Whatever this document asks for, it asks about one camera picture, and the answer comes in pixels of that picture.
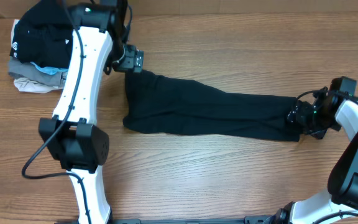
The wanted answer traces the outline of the dark green t-shirt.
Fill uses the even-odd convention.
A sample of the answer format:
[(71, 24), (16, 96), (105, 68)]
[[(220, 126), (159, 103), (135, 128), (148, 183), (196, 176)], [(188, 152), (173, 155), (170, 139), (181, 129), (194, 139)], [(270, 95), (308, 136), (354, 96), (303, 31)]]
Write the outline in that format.
[(300, 139), (287, 122), (294, 97), (228, 93), (194, 80), (127, 73), (123, 125), (144, 134), (222, 134), (274, 141)]

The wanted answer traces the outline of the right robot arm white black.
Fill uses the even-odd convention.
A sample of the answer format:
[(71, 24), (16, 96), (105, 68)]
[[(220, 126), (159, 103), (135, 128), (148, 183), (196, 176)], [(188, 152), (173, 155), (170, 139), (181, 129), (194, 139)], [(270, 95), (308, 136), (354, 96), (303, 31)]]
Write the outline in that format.
[(358, 217), (358, 101), (344, 100), (335, 120), (350, 143), (332, 169), (327, 187), (306, 200), (289, 203), (267, 223), (334, 223)]

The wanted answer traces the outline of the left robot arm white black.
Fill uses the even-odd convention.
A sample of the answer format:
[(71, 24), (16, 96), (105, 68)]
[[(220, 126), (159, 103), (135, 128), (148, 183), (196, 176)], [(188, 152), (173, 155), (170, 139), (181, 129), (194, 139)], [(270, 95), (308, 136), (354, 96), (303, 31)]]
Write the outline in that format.
[(112, 223), (103, 182), (109, 136), (97, 127), (96, 108), (104, 74), (140, 73), (144, 53), (127, 43), (131, 29), (127, 1), (81, 3), (66, 10), (73, 24), (67, 80), (50, 119), (39, 134), (51, 156), (69, 176), (80, 211), (77, 223)]

